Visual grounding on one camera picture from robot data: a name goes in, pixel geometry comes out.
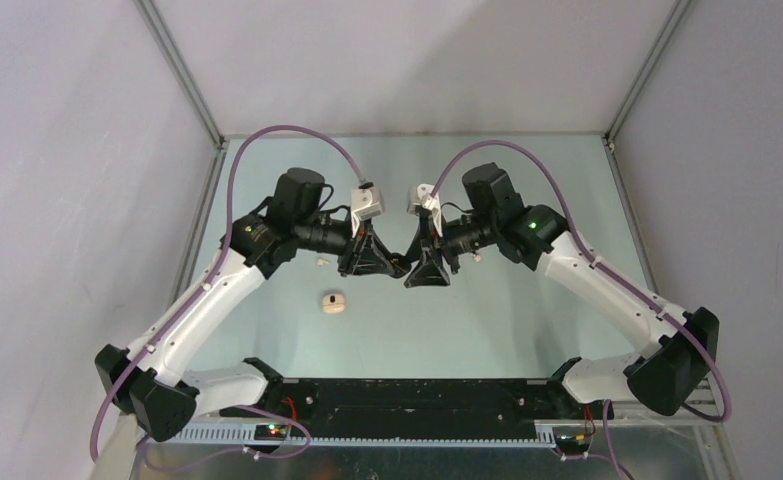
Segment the purple cable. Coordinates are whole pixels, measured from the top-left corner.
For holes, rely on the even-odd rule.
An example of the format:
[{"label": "purple cable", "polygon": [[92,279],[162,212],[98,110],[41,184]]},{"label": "purple cable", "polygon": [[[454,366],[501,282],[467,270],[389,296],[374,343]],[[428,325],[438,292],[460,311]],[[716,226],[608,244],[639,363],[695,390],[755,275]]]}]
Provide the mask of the purple cable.
[{"label": "purple cable", "polygon": [[603,402],[603,433],[606,434],[606,446],[609,447],[609,459],[612,461],[612,465],[615,466],[615,470],[618,472],[618,478],[623,480],[624,477],[621,475],[620,468],[621,464],[618,463],[618,456],[615,455],[615,444],[612,443],[612,432],[609,430],[609,410],[612,410],[612,413],[615,413],[615,410],[612,408],[612,401],[606,400]]},{"label": "purple cable", "polygon": [[[444,171],[441,172],[441,175],[438,177],[438,181],[435,182],[435,186],[432,188],[431,195],[434,197],[438,193],[438,189],[441,188],[441,184],[444,183],[444,180],[447,178],[447,175],[450,173],[450,170],[456,165],[456,163],[459,162],[459,160],[462,159],[462,157],[464,157],[465,155],[467,155],[468,153],[474,150],[478,150],[482,147],[487,147],[492,145],[511,148],[512,150],[515,150],[523,154],[524,156],[532,160],[532,163],[534,163],[535,166],[537,166],[538,169],[541,170],[541,173],[543,173],[544,177],[547,178],[547,182],[550,183],[550,187],[553,189],[553,193],[556,194],[556,199],[559,202],[559,206],[561,207],[562,212],[564,212],[565,214],[565,219],[568,221],[569,232],[577,248],[579,248],[580,250],[580,255],[585,256],[589,262],[593,262],[596,256],[593,253],[591,253],[591,250],[582,241],[582,238],[579,235],[579,230],[576,228],[576,224],[574,223],[573,216],[571,215],[571,212],[568,209],[568,203],[565,201],[565,196],[562,195],[562,190],[559,188],[559,185],[556,184],[556,180],[553,178],[553,175],[550,174],[550,171],[547,170],[547,167],[544,166],[544,163],[541,160],[539,160],[538,157],[536,157],[535,155],[533,155],[532,152],[521,147],[520,145],[517,145],[512,142],[507,142],[505,140],[483,140],[481,142],[477,142],[474,143],[473,145],[468,146],[467,148],[463,149],[461,152],[456,154],[456,156],[453,157],[452,160],[450,160],[450,163],[448,163],[447,166],[444,167]],[[694,349],[697,350],[697,353],[698,355],[700,355],[700,358],[702,358],[703,361],[706,363],[706,365],[709,367],[709,371],[712,372],[712,376],[715,377],[715,381],[718,383],[718,390],[720,390],[721,393],[721,401],[724,404],[723,413],[721,415],[709,415],[695,409],[690,405],[683,404],[682,407],[687,411],[693,413],[694,415],[697,415],[698,417],[704,420],[708,420],[710,422],[723,423],[729,420],[733,412],[733,406],[732,406],[732,401],[730,400],[730,391],[727,388],[727,382],[724,381],[724,377],[721,375],[721,371],[718,369],[718,366],[715,364],[715,360],[712,358],[711,355],[709,355],[709,352],[706,351],[703,345],[700,344],[700,341],[698,341],[697,338],[691,332],[689,332],[682,324],[677,322],[676,319],[674,319],[670,314],[663,312],[662,307],[659,304],[657,304],[652,298],[642,293],[641,290],[636,288],[635,285],[633,285],[629,280],[620,276],[617,272],[613,271],[611,268],[606,266],[606,264],[601,262],[592,268],[598,268],[606,276],[611,278],[615,283],[617,283],[625,290],[633,294],[636,298],[641,300],[645,305],[647,305],[648,308],[653,310],[657,315],[661,313],[662,319],[668,322],[669,324],[671,324],[677,330],[677,332],[681,333],[682,336],[685,337],[685,339],[688,340],[689,343],[691,343]]]},{"label": "purple cable", "polygon": [[[282,423],[285,423],[287,425],[292,425],[294,427],[297,427],[297,429],[300,430],[301,432],[303,432],[303,435],[305,435],[306,443],[301,445],[300,448],[298,448],[297,450],[294,450],[293,452],[283,453],[283,454],[280,454],[280,455],[275,455],[275,454],[271,454],[271,453],[263,453],[263,452],[259,452],[257,450],[253,450],[253,449],[251,449],[249,447],[244,447],[244,446],[229,447],[229,448],[224,448],[222,450],[218,450],[216,452],[210,453],[209,455],[206,455],[205,457],[200,458],[198,460],[195,460],[195,461],[193,461],[193,462],[191,462],[191,463],[189,463],[187,465],[182,465],[181,467],[170,467],[170,468],[158,467],[158,466],[153,465],[152,463],[150,463],[149,459],[146,457],[146,451],[145,451],[144,452],[144,465],[146,465],[147,468],[149,468],[150,470],[154,470],[154,471],[159,472],[159,473],[180,473],[180,472],[184,472],[184,471],[190,470],[192,468],[195,468],[195,467],[197,467],[199,465],[202,465],[203,463],[211,460],[212,458],[216,458],[216,457],[219,457],[221,455],[226,455],[226,454],[229,454],[229,453],[252,453],[253,456],[258,455],[259,458],[270,458],[270,459],[273,459],[273,460],[282,460],[282,459],[285,459],[285,458],[296,457],[297,455],[305,452],[306,449],[309,448],[309,445],[311,445],[311,442],[312,442],[311,434],[309,433],[308,429],[305,426],[303,426],[301,423],[297,422],[296,420],[292,420],[292,419],[287,418],[287,417],[282,417],[282,416],[276,415],[275,413],[270,413],[270,412],[264,411],[264,410],[262,410],[260,408],[256,408],[256,407],[251,407],[251,406],[246,406],[246,405],[236,405],[236,408],[240,408],[241,410],[246,410],[248,412],[252,412],[252,413],[255,413],[257,415],[261,415],[263,417],[270,418],[271,420],[276,420],[277,422],[282,422]],[[139,442],[139,447],[138,448],[144,448],[144,450],[146,450],[146,448],[144,447],[144,444],[146,443],[146,440],[147,440],[147,436],[145,436]]]},{"label": "purple cable", "polygon": [[[352,167],[353,172],[355,172],[356,177],[358,177],[359,185],[367,182],[364,174],[362,173],[361,169],[359,169],[359,166],[356,164],[356,161],[353,159],[353,157],[346,150],[344,150],[344,147],[342,147],[338,142],[333,140],[328,135],[324,135],[312,129],[300,127],[297,125],[273,125],[267,128],[263,128],[247,137],[247,139],[244,140],[244,143],[242,143],[238,148],[238,152],[235,154],[235,161],[232,162],[232,169],[229,171],[229,181],[226,185],[226,234],[223,238],[223,246],[217,256],[217,260],[214,262],[214,266],[211,268],[211,271],[208,273],[208,275],[205,276],[200,286],[194,290],[191,296],[188,297],[187,301],[185,301],[179,308],[176,309],[173,315],[171,315],[170,318],[164,322],[164,325],[162,325],[162,327],[153,334],[152,338],[150,338],[150,341],[147,343],[148,345],[156,345],[164,336],[164,334],[169,332],[173,325],[179,321],[180,318],[182,318],[182,315],[184,315],[185,312],[187,312],[188,309],[190,309],[191,306],[200,298],[204,292],[202,285],[210,284],[212,279],[218,273],[220,273],[220,267],[226,260],[226,252],[229,250],[229,242],[232,239],[232,191],[235,186],[235,174],[238,171],[238,164],[241,161],[241,157],[244,155],[244,150],[246,150],[251,143],[263,135],[279,131],[303,133],[323,140],[344,156],[344,158],[347,160],[347,163],[349,163],[350,167]],[[132,361],[129,362],[129,365],[127,365],[120,376],[117,377],[117,381],[115,381],[108,390],[105,395],[105,399],[103,399],[102,404],[100,405],[97,416],[94,419],[94,425],[91,427],[90,452],[91,460],[94,462],[96,462],[97,458],[99,458],[99,431],[102,427],[102,422],[105,419],[105,415],[108,412],[108,407],[111,405],[112,399],[114,399],[114,397],[117,395],[117,392],[120,390],[120,386],[123,385],[123,382],[129,378],[129,375],[132,374],[132,372],[135,370],[135,367],[141,363],[141,360],[143,360],[146,355],[147,349],[145,346],[144,348],[141,348],[141,351],[138,352],[134,358],[132,358]]]}]

